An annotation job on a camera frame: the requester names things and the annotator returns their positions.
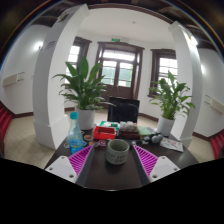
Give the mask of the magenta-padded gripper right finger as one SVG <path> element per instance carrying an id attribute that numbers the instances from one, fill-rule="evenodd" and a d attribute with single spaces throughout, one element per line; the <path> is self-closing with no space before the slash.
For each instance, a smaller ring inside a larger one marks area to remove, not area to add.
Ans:
<path id="1" fill-rule="evenodd" d="M 140 146 L 134 145 L 132 153 L 143 186 L 180 170 L 168 157 L 157 157 Z"/>

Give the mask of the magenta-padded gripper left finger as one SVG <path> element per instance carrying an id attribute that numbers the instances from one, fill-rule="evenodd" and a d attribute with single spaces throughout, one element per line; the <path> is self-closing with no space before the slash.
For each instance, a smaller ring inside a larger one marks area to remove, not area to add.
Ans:
<path id="1" fill-rule="evenodd" d="M 83 187 L 94 155 L 93 145 L 74 154 L 71 154 L 68 148 L 60 147 L 47 163 L 45 170 Z"/>

